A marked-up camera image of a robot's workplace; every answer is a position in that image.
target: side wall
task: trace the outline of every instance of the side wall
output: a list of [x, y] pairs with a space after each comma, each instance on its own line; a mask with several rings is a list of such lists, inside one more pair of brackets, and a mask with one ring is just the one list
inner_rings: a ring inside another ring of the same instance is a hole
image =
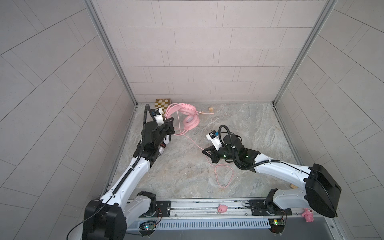
[[138, 102], [266, 102], [325, 1], [93, 4]]
[[384, 2], [339, 0], [277, 109], [304, 164], [342, 188], [349, 239], [384, 238]]
[[133, 109], [81, 0], [0, 1], [0, 238], [65, 239]]

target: pink headphones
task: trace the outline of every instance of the pink headphones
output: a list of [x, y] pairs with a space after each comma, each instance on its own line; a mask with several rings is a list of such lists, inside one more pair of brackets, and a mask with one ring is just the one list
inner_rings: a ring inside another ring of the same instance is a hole
[[187, 117], [183, 120], [184, 130], [180, 134], [175, 134], [176, 136], [184, 135], [189, 130], [195, 128], [199, 122], [199, 113], [201, 114], [214, 114], [214, 113], [202, 113], [196, 110], [195, 106], [187, 104], [187, 103], [172, 103], [168, 106], [166, 110], [165, 117], [169, 118], [173, 113], [177, 111], [177, 117], [179, 117], [179, 111], [187, 115]]

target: pink pig toy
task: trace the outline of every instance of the pink pig toy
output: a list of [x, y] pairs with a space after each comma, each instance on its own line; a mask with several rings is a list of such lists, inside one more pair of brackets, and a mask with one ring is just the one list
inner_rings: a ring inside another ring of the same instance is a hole
[[217, 208], [217, 211], [220, 212], [220, 213], [224, 213], [224, 212], [227, 211], [227, 209], [228, 209], [227, 206], [220, 204], [220, 206]]
[[313, 222], [313, 212], [310, 209], [305, 209], [305, 211], [301, 214], [302, 217], [305, 218], [307, 222]]

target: marble floor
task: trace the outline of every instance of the marble floor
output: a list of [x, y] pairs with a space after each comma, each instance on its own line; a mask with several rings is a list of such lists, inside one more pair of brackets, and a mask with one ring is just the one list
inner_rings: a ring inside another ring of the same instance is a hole
[[[193, 103], [198, 111], [208, 112], [214, 108], [214, 115], [200, 115], [200, 124], [186, 135], [202, 148], [209, 147], [206, 134], [218, 130], [225, 124], [242, 137], [246, 148], [258, 150], [270, 157], [295, 163], [292, 152], [269, 103]], [[141, 140], [144, 105], [139, 105], [128, 135], [126, 145], [116, 169], [113, 184], [125, 171], [132, 159], [137, 143]], [[174, 126], [178, 127], [177, 114]], [[166, 198], [221, 198], [221, 197], [266, 197], [270, 189], [289, 189], [289, 183], [278, 178], [234, 169], [230, 185], [222, 189], [217, 185], [215, 168], [210, 166], [191, 140], [185, 136], [173, 136], [164, 153], [158, 157], [149, 172], [137, 185], [131, 199], [140, 191], [156, 194], [158, 199]], [[229, 168], [217, 168], [218, 181], [225, 186], [231, 178]]]

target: checkered board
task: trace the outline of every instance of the checkered board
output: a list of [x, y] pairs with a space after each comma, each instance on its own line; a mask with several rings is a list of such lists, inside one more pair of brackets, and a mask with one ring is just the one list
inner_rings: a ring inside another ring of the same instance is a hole
[[155, 108], [162, 108], [164, 113], [166, 112], [167, 107], [169, 105], [170, 105], [170, 98], [156, 99]]

